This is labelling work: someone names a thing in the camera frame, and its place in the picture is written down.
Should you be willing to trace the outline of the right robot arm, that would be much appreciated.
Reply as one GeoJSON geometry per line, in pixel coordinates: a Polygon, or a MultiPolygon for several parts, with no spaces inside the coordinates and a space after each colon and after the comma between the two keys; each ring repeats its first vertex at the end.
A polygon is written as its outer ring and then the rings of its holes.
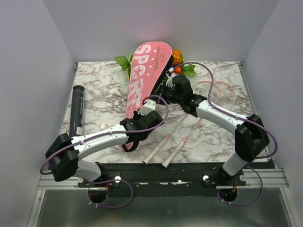
{"type": "Polygon", "coordinates": [[[233,182],[235,175],[255,160],[269,144],[268,134],[258,115],[238,115],[209,104],[206,97],[193,93],[190,81],[183,75],[175,76],[172,85],[162,84],[157,93],[168,104],[178,104],[185,113],[208,120],[234,136],[235,151],[218,173],[218,181],[223,185],[233,182]]]}

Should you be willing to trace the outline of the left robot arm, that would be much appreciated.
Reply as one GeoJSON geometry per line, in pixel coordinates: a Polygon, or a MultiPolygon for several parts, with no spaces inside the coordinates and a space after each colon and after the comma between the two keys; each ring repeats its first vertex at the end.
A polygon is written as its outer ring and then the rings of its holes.
{"type": "Polygon", "coordinates": [[[99,187],[105,181],[104,169],[97,162],[83,159],[103,149],[121,145],[125,152],[136,150],[140,141],[157,125],[163,124],[163,118],[152,111],[145,116],[136,115],[133,119],[123,119],[119,124],[97,133],[70,138],[67,133],[59,135],[45,154],[48,165],[56,182],[70,177],[88,180],[99,187]]]}

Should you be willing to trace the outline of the pink racket bag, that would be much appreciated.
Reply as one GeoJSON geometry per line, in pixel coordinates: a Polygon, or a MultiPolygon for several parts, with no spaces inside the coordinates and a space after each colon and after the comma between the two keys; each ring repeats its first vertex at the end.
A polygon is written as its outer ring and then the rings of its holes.
{"type": "Polygon", "coordinates": [[[162,121],[156,111],[147,114],[142,122],[134,122],[132,117],[133,111],[143,106],[144,99],[156,92],[172,62],[172,48],[164,42],[147,42],[134,52],[125,119],[122,120],[127,130],[145,130],[162,121]]]}

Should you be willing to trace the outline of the black shuttlecock tube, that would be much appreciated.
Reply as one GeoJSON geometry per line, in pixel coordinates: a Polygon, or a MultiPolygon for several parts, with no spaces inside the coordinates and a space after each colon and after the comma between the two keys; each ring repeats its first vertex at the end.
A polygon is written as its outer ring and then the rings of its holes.
{"type": "Polygon", "coordinates": [[[81,136],[82,129],[82,114],[84,104],[85,88],[81,85],[76,85],[72,89],[71,96],[71,114],[70,114],[70,128],[69,137],[81,136]]]}

